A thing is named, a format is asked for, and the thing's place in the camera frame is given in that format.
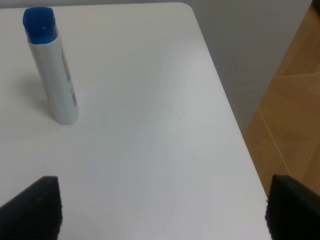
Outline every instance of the plastic bottle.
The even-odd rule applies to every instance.
[[[54,11],[28,8],[23,25],[55,120],[62,125],[74,123],[79,109]]]

